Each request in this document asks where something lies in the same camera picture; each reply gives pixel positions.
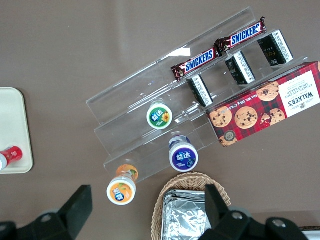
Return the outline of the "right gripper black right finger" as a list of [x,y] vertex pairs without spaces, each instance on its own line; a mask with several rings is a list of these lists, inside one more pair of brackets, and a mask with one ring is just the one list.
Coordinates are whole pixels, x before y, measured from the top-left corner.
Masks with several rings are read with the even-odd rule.
[[271,217],[264,224],[240,210],[230,210],[216,186],[205,186],[205,212],[211,228],[201,240],[306,240],[302,230],[291,220]]

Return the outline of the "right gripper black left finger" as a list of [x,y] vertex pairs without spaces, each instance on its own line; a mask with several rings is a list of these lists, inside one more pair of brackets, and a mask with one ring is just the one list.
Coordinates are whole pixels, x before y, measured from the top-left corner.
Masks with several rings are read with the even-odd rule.
[[75,240],[93,211],[92,187],[82,185],[57,211],[40,215],[17,228],[13,221],[0,223],[2,240]]

